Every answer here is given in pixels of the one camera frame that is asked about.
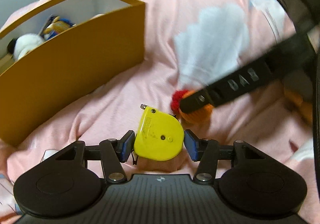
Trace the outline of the person's right hand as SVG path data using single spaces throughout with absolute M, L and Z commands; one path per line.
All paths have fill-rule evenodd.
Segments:
M 313 84 L 303 69 L 287 74 L 283 79 L 284 95 L 309 125 L 313 120 Z

